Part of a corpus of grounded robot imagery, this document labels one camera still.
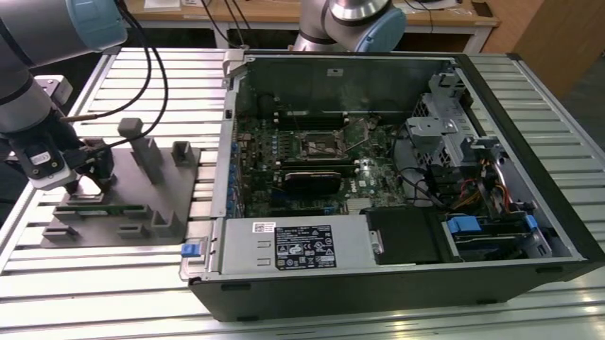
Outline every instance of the warning label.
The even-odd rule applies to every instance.
[[[336,267],[330,225],[275,227],[275,267],[318,269]]]

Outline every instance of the green circuit board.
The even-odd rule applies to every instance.
[[[374,207],[407,204],[388,156],[395,130],[392,125],[378,125],[370,116],[351,118],[339,130],[283,131],[268,120],[240,120],[243,216],[348,215],[358,213],[350,203],[368,202]],[[283,178],[300,172],[340,174],[338,192],[291,194]]]

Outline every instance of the motherboard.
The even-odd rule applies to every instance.
[[[243,217],[348,215],[406,204],[390,156],[398,125],[382,125],[378,115],[324,117],[288,111],[238,121]]]

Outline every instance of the gray fixture base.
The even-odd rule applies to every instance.
[[[196,182],[200,150],[159,148],[161,182],[151,184],[131,149],[113,150],[112,187],[101,195],[65,195],[44,230],[43,248],[179,244]]]

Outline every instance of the blue latch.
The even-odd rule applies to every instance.
[[[526,215],[525,220],[526,220],[529,228],[531,230],[534,230],[538,227],[538,221],[535,221],[535,218],[533,217],[533,215]]]
[[[184,243],[183,247],[180,248],[180,256],[184,258],[200,257],[201,256],[201,245]]]
[[[479,232],[481,226],[474,216],[455,216],[447,221],[450,233],[457,232]]]

